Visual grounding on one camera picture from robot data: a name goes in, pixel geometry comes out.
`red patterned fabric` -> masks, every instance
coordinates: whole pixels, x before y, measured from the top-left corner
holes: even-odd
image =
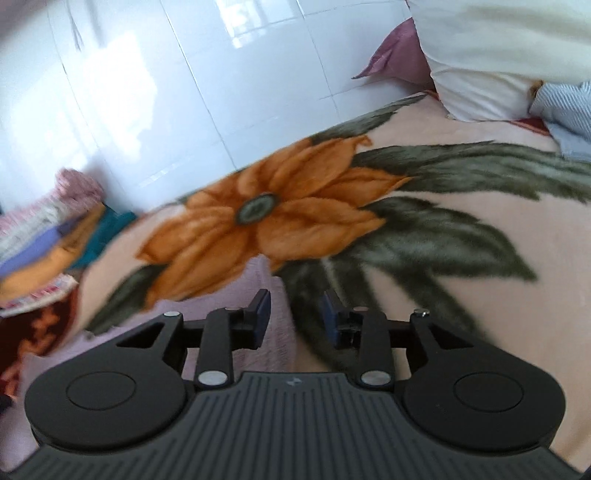
[[[76,315],[77,295],[78,288],[47,307],[2,320],[0,393],[17,393],[22,359],[27,352],[46,355],[65,337]]]

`striped fabric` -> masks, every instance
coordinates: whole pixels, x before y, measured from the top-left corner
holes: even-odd
[[[591,161],[591,81],[543,84],[530,114],[544,120],[563,156]]]

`purple cloth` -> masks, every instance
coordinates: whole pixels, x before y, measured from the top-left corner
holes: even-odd
[[[375,73],[432,88],[431,68],[418,41],[414,20],[409,18],[384,39],[358,79]]]
[[[74,228],[76,222],[77,219],[68,220],[66,223],[52,227],[39,235],[24,250],[0,264],[0,278],[4,278],[12,272],[16,272],[44,257],[49,250],[56,246],[62,236],[67,235]]]
[[[244,370],[291,371],[296,359],[296,333],[289,302],[283,282],[271,275],[268,259],[259,255],[247,263],[239,279],[215,293],[178,302],[160,300],[149,312],[135,315],[122,327],[113,327],[103,335],[82,332],[49,356],[26,354],[18,398],[14,406],[0,417],[0,469],[14,470],[37,450],[37,442],[25,415],[24,397],[29,386],[43,372],[169,310],[181,312],[185,320],[195,320],[204,319],[218,308],[246,307],[260,288],[271,292],[271,318],[258,350],[237,350],[233,353],[236,378]],[[193,378],[198,351],[198,348],[189,349],[182,373],[184,379]]]

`teal cloth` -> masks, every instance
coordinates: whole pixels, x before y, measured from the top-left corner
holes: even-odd
[[[99,258],[107,244],[136,218],[137,215],[132,212],[119,215],[113,209],[107,207],[96,226],[95,233],[92,234],[86,244],[84,253],[70,265],[70,268],[83,268],[94,262]]]

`stack of folded clothes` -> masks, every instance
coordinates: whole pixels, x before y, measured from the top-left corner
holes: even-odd
[[[0,394],[17,391],[26,353],[50,353],[76,315],[78,280],[135,220],[103,204],[94,179],[62,169],[56,188],[0,216]]]

